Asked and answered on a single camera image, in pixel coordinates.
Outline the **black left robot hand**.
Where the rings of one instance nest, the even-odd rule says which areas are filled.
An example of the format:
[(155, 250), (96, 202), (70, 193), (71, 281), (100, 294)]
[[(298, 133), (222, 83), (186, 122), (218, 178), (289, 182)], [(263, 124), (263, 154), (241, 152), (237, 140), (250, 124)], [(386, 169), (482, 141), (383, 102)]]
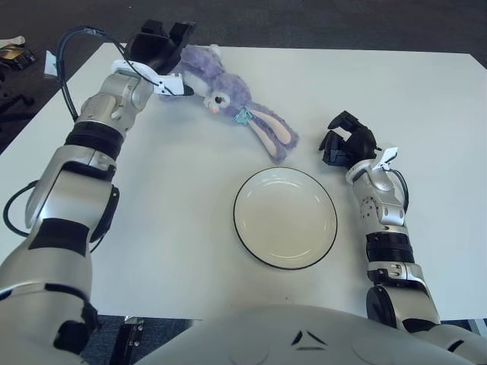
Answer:
[(148, 20), (128, 43), (129, 64), (153, 85), (156, 94), (175, 97), (194, 94), (176, 67), (195, 27), (194, 22), (176, 22), (167, 32), (160, 21)]

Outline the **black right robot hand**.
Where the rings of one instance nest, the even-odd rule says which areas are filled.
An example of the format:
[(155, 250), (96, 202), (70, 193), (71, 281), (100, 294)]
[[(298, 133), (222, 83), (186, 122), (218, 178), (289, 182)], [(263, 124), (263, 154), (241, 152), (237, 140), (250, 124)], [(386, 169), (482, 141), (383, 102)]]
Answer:
[(328, 125), (321, 141), (322, 161), (329, 166), (350, 169), (362, 160), (374, 159), (379, 151), (372, 131), (347, 111), (341, 112)]

